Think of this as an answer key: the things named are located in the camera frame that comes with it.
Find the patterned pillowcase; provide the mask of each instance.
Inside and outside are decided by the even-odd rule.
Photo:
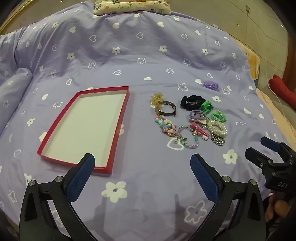
[[[0,135],[18,107],[31,79],[30,70],[19,68],[12,77],[0,85]]]
[[[103,15],[141,10],[167,15],[172,13],[169,0],[96,0],[94,14]]]

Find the metal screw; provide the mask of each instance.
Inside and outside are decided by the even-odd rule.
[[[62,176],[58,176],[58,177],[56,177],[56,179],[55,179],[55,181],[56,181],[57,183],[61,182],[62,180],[63,180],[63,177],[62,177]]]
[[[33,186],[35,184],[35,180],[29,181],[29,186]]]
[[[257,184],[256,180],[254,180],[254,179],[251,179],[251,180],[250,180],[250,183],[251,183],[252,185],[256,185],[256,184]]]
[[[230,181],[230,178],[229,178],[228,176],[223,176],[223,177],[222,177],[222,180],[223,180],[224,182],[229,182],[229,181]]]

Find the red cushion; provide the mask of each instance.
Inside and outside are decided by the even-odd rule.
[[[269,80],[270,88],[296,110],[296,94],[290,91],[283,80],[276,74]]]

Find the colorful beaded bracelet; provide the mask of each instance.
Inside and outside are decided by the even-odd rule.
[[[192,132],[192,135],[194,136],[195,144],[189,145],[188,143],[185,142],[187,140],[187,138],[182,137],[182,135],[181,135],[182,130],[190,130],[190,132]],[[198,147],[197,132],[194,129],[190,128],[189,126],[180,126],[179,127],[177,139],[174,141],[174,143],[178,143],[178,140],[180,140],[180,143],[188,149],[195,149],[196,147]]]

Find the pillow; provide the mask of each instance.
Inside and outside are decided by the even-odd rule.
[[[272,79],[269,80],[270,88],[281,97],[285,102],[287,102],[294,110],[296,110],[296,94],[288,89],[283,80],[277,76],[273,75]]]
[[[26,68],[19,68],[6,82],[0,85],[0,135],[10,117],[18,107],[32,73]]]
[[[111,13],[135,12],[140,10],[167,15],[172,13],[170,10],[169,0],[96,0],[94,14],[103,15]]]

